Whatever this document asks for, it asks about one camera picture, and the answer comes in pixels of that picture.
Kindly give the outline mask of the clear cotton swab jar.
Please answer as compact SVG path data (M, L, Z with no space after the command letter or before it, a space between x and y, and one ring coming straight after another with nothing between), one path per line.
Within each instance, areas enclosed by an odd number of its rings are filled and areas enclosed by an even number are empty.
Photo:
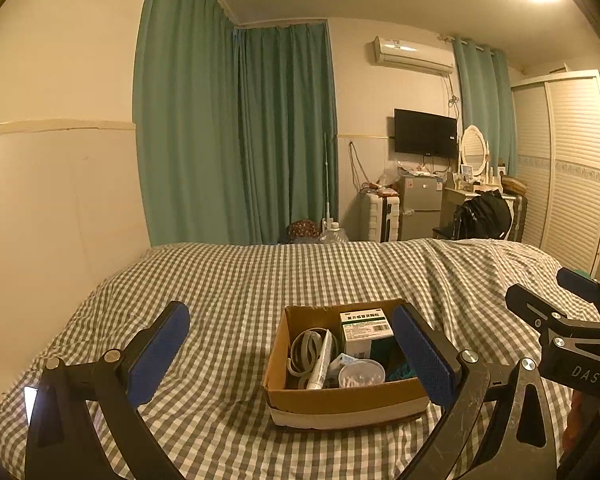
M340 388L361 388L381 385L386 380L382 365L373 360L359 359L343 367L338 375Z

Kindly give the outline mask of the green white medicine box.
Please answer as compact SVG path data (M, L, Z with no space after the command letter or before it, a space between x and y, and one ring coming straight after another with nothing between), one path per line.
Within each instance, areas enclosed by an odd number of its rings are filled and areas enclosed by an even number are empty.
M373 343L389 339L393 330L381 308L340 313L342 351L357 359L369 359Z

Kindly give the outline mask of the white ointment tube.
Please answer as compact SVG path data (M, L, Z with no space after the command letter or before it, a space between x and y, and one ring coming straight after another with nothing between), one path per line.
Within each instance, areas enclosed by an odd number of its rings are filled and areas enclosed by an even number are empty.
M318 390L323 388L326 382L328 366L332 359L334 336L330 330L325 330L323 335L312 332L310 341L309 349L312 351L311 356L314 356L314 365L306 382L306 390Z

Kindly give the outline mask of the white tape roll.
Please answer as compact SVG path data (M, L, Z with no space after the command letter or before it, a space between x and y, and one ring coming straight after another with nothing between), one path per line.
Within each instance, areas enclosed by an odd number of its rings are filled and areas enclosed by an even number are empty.
M313 372L314 366L320 357L322 345L327 334L332 335L332 356L337 355L340 348L338 338L326 328L312 327L301 332L291 343L287 370L291 376L297 378L308 378Z

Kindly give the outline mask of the smartphone with lit screen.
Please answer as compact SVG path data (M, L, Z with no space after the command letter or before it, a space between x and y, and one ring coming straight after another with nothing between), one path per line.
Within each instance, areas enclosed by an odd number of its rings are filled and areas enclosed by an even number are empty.
M24 408L26 409L27 423L32 422L33 410L35 406L36 396L38 395L38 389L30 386L23 388L24 397Z

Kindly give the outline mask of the brown cardboard box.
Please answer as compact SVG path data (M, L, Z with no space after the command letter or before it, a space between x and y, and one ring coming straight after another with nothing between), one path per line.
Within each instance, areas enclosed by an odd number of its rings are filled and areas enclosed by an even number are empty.
M286 307L263 377L277 426L336 430L418 416L429 398L394 336L400 299Z

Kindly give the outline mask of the black backpack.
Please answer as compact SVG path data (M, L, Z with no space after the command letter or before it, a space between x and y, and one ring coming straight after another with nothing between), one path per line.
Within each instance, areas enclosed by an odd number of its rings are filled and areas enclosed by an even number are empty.
M456 208L452 239L504 240L512 221L512 214L502 194L498 191L484 192Z

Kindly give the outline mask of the white suitcase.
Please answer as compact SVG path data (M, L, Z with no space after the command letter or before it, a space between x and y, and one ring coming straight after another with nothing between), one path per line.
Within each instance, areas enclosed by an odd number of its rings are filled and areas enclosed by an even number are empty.
M399 237L400 197L367 193L362 198L360 237L366 242L396 242Z

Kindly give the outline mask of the clear water bottle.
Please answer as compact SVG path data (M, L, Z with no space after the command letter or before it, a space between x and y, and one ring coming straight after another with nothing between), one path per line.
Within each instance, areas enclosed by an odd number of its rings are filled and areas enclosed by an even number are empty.
M318 241L322 244L340 244L347 243L349 237L337 221L328 219L324 223L324 230L318 237Z

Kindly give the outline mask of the silver mini fridge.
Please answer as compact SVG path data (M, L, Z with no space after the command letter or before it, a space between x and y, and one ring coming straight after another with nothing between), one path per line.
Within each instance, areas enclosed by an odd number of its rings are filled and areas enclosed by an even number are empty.
M430 238L440 223L442 182L433 176L407 174L399 184L399 240Z

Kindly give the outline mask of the white louvered wardrobe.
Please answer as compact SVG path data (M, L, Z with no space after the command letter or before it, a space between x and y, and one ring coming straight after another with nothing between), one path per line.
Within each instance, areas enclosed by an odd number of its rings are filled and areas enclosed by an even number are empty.
M535 77L512 93L516 176L527 187L521 241L593 275L600 270L600 72Z

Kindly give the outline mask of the dark patterned round cushion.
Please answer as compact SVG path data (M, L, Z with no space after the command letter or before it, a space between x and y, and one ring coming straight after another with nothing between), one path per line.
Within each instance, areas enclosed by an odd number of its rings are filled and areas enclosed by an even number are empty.
M286 234L291 243L295 243L297 240L303 243L305 240L316 240L321 232L313 220L303 219L292 222L287 226Z

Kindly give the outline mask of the white oval vanity mirror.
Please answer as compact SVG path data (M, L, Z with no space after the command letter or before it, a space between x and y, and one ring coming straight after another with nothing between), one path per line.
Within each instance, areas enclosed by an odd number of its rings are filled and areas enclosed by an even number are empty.
M488 162L488 146L480 129L468 126L460 138L460 161L469 166L475 176L482 174Z

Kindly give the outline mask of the green curtain by wardrobe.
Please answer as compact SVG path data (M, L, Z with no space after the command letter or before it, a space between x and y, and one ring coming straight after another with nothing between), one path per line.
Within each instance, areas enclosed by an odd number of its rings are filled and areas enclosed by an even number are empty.
M464 127L476 126L489 144L490 165L517 173L517 137L512 89L505 54L471 39L452 41Z

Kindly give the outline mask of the large green curtain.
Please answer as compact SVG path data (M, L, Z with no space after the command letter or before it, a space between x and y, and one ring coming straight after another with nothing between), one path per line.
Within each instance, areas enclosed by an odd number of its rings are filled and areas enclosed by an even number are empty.
M336 217L325 22L243 28L218 0L145 0L132 116L153 245L260 245Z

